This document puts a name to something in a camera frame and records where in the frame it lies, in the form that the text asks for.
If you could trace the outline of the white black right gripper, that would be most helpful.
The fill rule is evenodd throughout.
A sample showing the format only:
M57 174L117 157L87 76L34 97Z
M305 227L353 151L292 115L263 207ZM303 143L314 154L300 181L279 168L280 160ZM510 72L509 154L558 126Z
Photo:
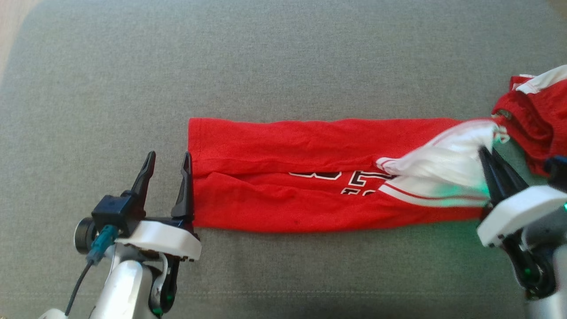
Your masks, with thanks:
M480 147L478 155L494 207L477 228L484 247L499 246L502 237L515 233L566 204L567 194L549 185L529 187L496 151Z

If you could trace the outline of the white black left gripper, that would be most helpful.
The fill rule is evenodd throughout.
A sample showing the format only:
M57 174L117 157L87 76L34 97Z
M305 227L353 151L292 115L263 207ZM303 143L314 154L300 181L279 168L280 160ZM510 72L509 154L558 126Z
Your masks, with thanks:
M150 151L144 160L133 186L130 196L134 198L136 207L144 209L150 179L154 174L156 152ZM192 157L186 152L180 170L182 183L176 204L171 210L173 218L194 218L194 194ZM116 244L130 245L140 250L164 253L179 258L198 261L201 256L201 241L186 230L160 221L142 220L129 237L116 239Z

